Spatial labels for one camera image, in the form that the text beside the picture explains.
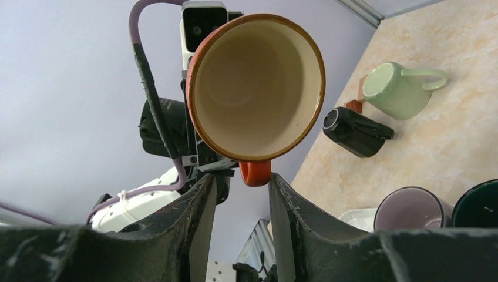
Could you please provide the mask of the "black mug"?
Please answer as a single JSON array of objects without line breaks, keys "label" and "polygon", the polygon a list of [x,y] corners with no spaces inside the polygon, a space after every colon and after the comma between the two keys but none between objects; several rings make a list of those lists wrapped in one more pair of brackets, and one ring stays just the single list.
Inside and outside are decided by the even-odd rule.
[{"label": "black mug", "polygon": [[395,131],[343,106],[333,108],[324,118],[322,131],[326,137],[360,158],[379,152]]}]

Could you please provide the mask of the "orange red mug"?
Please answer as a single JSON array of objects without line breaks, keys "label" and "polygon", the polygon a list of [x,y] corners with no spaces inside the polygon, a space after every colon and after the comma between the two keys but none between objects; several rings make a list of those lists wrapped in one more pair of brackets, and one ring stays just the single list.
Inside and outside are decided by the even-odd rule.
[{"label": "orange red mug", "polygon": [[325,88],[315,41],[274,14],[244,15],[212,31],[186,78],[187,106],[200,139],[236,161],[250,187],[267,184],[271,161],[310,132]]}]

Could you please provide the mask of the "light green mug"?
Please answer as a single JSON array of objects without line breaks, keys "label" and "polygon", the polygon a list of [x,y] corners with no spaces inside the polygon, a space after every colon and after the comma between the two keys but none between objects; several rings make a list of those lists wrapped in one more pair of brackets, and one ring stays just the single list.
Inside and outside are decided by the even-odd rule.
[{"label": "light green mug", "polygon": [[365,100],[395,120],[408,120],[428,104],[431,92],[447,84],[439,69],[407,69],[396,62],[375,67],[364,83]]}]

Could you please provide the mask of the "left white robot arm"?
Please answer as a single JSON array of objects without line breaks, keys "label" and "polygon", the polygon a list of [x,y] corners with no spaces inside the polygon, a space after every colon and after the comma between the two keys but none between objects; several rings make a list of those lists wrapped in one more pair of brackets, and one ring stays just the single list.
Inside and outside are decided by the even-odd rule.
[{"label": "left white robot arm", "polygon": [[124,227],[139,221],[165,205],[175,201],[189,191],[204,175],[199,168],[203,165],[218,165],[211,173],[216,177],[216,203],[228,199],[231,179],[234,177],[236,163],[230,163],[214,153],[195,134],[184,102],[160,98],[166,124],[178,152],[186,180],[178,190],[166,190],[167,186],[179,183],[180,173],[173,166],[163,175],[131,190],[120,192],[117,197],[104,194],[91,212],[88,225],[100,232],[118,232]]}]

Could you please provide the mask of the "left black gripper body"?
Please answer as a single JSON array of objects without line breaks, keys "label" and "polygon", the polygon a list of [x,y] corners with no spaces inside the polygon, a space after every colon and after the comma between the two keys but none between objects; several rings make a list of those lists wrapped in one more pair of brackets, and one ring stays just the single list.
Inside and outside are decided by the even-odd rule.
[{"label": "left black gripper body", "polygon": [[[234,177],[237,162],[216,153],[197,134],[184,101],[159,98],[163,124],[179,156],[183,157],[186,184],[178,190],[185,194],[205,174],[216,176],[217,202],[224,203],[229,196],[230,180]],[[139,134],[145,152],[171,158],[160,137],[148,102],[144,103],[139,123]]]}]

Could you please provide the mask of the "lilac purple mug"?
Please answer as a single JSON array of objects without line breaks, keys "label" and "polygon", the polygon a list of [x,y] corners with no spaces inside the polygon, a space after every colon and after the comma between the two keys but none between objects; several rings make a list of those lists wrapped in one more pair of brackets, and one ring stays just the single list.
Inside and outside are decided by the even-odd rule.
[{"label": "lilac purple mug", "polygon": [[403,187],[388,194],[378,206],[374,230],[452,227],[453,207],[421,187]]}]

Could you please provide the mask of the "dark green mug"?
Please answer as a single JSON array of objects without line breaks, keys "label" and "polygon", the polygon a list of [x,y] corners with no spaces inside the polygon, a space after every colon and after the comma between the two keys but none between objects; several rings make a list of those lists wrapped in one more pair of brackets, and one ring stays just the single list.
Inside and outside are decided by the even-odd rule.
[{"label": "dark green mug", "polygon": [[454,206],[452,226],[497,228],[497,179],[469,189]]}]

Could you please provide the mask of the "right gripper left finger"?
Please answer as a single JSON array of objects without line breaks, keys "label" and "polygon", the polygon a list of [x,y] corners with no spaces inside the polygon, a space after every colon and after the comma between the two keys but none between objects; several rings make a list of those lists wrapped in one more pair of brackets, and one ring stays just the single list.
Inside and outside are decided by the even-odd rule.
[{"label": "right gripper left finger", "polygon": [[1,228],[2,281],[204,281],[216,178],[120,232],[88,226]]}]

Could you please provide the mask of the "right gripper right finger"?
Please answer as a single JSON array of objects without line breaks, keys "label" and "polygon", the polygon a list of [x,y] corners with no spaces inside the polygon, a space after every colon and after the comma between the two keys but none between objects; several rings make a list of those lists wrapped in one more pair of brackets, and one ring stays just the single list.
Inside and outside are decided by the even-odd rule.
[{"label": "right gripper right finger", "polygon": [[357,229],[271,175],[279,281],[496,281],[496,229]]}]

